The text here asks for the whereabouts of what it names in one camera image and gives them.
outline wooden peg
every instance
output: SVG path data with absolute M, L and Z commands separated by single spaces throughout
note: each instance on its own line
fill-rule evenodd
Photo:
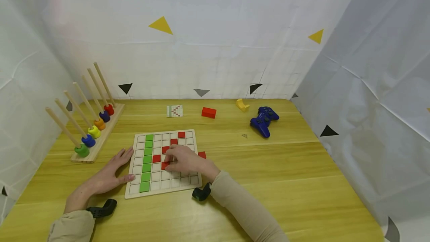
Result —
M 67 96 L 67 98 L 70 100 L 70 102 L 72 103 L 73 107 L 75 107 L 76 110 L 78 111 L 78 113 L 81 115 L 82 119 L 84 120 L 84 122 L 88 126 L 88 128 L 90 128 L 90 129 L 93 128 L 93 125 L 85 117 L 85 114 L 83 114 L 82 109 L 80 109 L 78 103 L 76 103 L 76 101 L 72 98 L 72 96 L 69 94 L 69 92 L 67 90 L 64 90 L 63 92 Z
M 96 67 L 97 73 L 99 74 L 100 80 L 102 80 L 103 86 L 106 89 L 107 95 L 110 98 L 110 101 L 112 102 L 113 107 L 116 107 L 116 103 L 113 100 L 112 94 L 110 94 L 110 90 L 106 84 L 105 78 L 102 75 L 102 72 L 100 71 L 99 65 L 97 63 L 94 62 L 94 66 Z
M 96 113 L 94 112 L 93 108 L 91 107 L 90 103 L 88 102 L 87 98 L 85 97 L 85 95 L 83 94 L 81 88 L 79 87 L 79 84 L 74 81 L 73 85 L 76 87 L 76 90 L 78 91 L 80 97 L 82 98 L 82 100 L 84 101 L 85 105 L 87 106 L 87 108 L 90 110 L 91 116 L 93 116 L 93 120 L 94 121 L 98 121 L 100 120 L 100 118 L 96 115 Z
M 46 112 L 48 112 L 49 116 L 53 118 L 53 120 L 57 123 L 57 125 L 63 130 L 63 132 L 69 137 L 69 139 L 75 144 L 76 148 L 80 148 L 80 143 L 73 137 L 73 135 L 67 130 L 66 126 L 60 121 L 60 119 L 57 117 L 57 115 L 54 114 L 52 109 L 46 107 Z
M 87 87 L 87 89 L 90 91 L 90 94 L 93 97 L 93 100 L 96 103 L 96 106 L 99 109 L 99 112 L 101 114 L 103 114 L 104 110 L 103 110 L 102 106 L 100 105 L 99 100 L 97 99 L 96 93 L 94 93 L 94 91 L 91 90 L 91 87 L 90 87 L 90 84 L 87 81 L 87 78 L 85 78 L 84 75 L 82 75 L 81 77 L 82 77 L 83 83 L 85 84 L 85 86 Z
M 80 128 L 77 121 L 74 120 L 72 115 L 70 115 L 70 112 L 68 112 L 66 107 L 60 102 L 60 100 L 58 98 L 55 98 L 55 103 L 57 103 L 57 105 L 60 107 L 60 109 L 63 111 L 63 113 L 67 116 L 67 118 L 69 118 L 69 120 L 72 122 L 74 127 L 78 130 L 79 134 L 81 134 L 83 138 L 87 138 L 87 134 L 85 134 L 85 132 L 82 130 L 82 128 Z
M 94 85 L 96 86 L 96 89 L 98 90 L 100 96 L 102 97 L 103 103 L 105 104 L 105 106 L 109 106 L 108 102 L 106 101 L 105 97 L 102 94 L 102 90 L 100 89 L 99 84 L 97 83 L 96 77 L 94 77 L 93 71 L 90 68 L 87 68 L 87 70 L 91 76 L 91 79 L 93 80 Z

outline left hand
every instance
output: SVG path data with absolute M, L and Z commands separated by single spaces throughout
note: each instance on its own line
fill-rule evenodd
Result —
M 99 172 L 76 188 L 67 198 L 64 213 L 85 210 L 88 206 L 88 201 L 94 194 L 108 192 L 121 184 L 131 182 L 135 179 L 135 175 L 133 174 L 122 177 L 116 177 L 115 174 L 122 165 L 130 161 L 133 152 L 133 147 L 128 148 L 127 151 L 121 149 Z

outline blue game controller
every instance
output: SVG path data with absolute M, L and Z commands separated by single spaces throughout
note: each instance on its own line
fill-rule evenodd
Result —
M 268 138 L 270 136 L 269 125 L 272 120 L 279 120 L 278 114 L 268 106 L 260 106 L 258 116 L 251 119 L 251 126 L 257 129 L 263 137 Z

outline colored ring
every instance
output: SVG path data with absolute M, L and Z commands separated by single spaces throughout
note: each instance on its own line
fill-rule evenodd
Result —
M 90 134 L 93 138 L 100 137 L 101 135 L 100 130 L 94 125 L 92 128 L 88 128 L 88 134 Z
M 96 141 L 91 135 L 87 135 L 87 138 L 82 137 L 81 140 L 88 148 L 91 148 L 92 146 L 96 145 Z
M 75 152 L 81 157 L 87 157 L 90 154 L 90 150 L 84 144 L 81 144 L 80 148 L 75 147 Z
M 104 106 L 103 108 L 108 112 L 110 116 L 112 116 L 115 113 L 111 104 L 109 104 L 109 106 Z
M 107 111 L 105 110 L 103 113 L 99 113 L 100 118 L 102 118 L 102 120 L 104 122 L 108 122 L 110 121 L 110 116 L 108 115 Z
M 97 126 L 97 128 L 99 129 L 99 130 L 103 130 L 103 129 L 105 129 L 106 128 L 106 125 L 105 125 L 105 123 L 103 122 L 103 119 L 102 120 L 97 120 L 97 121 L 94 121 L 94 125 L 95 126 Z

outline yellow triangle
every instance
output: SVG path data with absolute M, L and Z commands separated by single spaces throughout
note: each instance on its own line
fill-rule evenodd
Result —
M 149 27 L 173 35 L 172 30 L 170 30 L 169 24 L 167 24 L 166 18 L 164 18 L 164 16 L 150 24 Z
M 318 32 L 308 36 L 308 38 L 312 39 L 313 41 L 315 41 L 318 44 L 321 44 L 321 39 L 323 38 L 323 29 L 319 30 Z

